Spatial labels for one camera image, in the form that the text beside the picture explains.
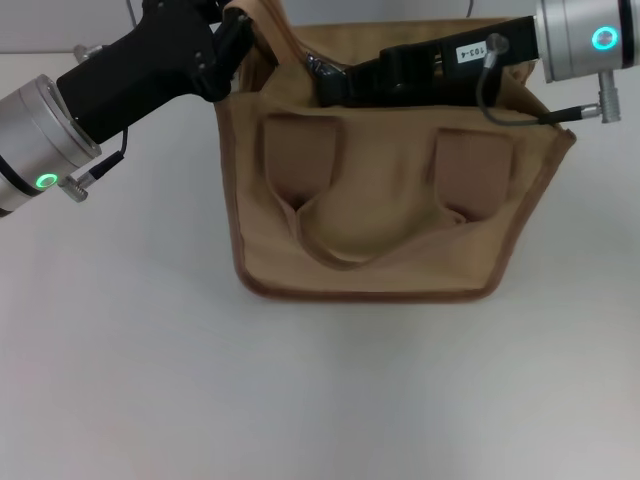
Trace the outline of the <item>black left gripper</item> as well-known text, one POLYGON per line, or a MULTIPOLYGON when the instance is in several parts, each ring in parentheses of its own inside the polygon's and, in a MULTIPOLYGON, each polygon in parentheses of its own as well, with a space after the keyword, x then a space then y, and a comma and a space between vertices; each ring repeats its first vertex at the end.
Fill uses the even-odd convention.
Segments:
POLYGON ((102 144, 179 96, 223 100, 253 44, 251 18, 241 8, 219 7, 217 0, 143 0, 130 33, 56 85, 72 119, 102 144))

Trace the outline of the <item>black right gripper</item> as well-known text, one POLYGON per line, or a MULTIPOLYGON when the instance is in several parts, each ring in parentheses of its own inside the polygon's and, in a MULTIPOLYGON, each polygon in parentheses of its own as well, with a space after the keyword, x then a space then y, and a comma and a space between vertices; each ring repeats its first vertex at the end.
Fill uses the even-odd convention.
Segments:
POLYGON ((344 71, 324 72, 316 81, 322 106, 475 106, 476 86, 488 53, 488 39, 508 41, 483 87, 492 107, 505 68, 538 58, 532 16, 496 23, 436 40, 393 46, 378 57, 344 71))

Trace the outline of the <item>silver metal zipper pull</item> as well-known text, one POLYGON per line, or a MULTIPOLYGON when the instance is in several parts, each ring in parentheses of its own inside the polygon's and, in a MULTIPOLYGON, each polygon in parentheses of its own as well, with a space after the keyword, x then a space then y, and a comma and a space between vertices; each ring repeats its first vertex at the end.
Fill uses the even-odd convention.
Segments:
POLYGON ((315 78, 322 78, 333 74, 333 66, 331 64, 327 64, 320 57, 312 54, 311 52, 306 54, 306 65, 310 73, 315 78))

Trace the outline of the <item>khaki canvas food bag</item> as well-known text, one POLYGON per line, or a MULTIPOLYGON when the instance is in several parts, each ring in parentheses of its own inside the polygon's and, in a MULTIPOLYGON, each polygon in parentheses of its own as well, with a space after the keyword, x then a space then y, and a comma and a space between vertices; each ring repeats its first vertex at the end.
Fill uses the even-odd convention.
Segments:
POLYGON ((273 298, 455 302, 491 294, 574 134, 474 107, 323 108, 304 56, 358 62, 473 20, 292 26, 231 0, 256 46, 216 107, 236 272, 273 298))

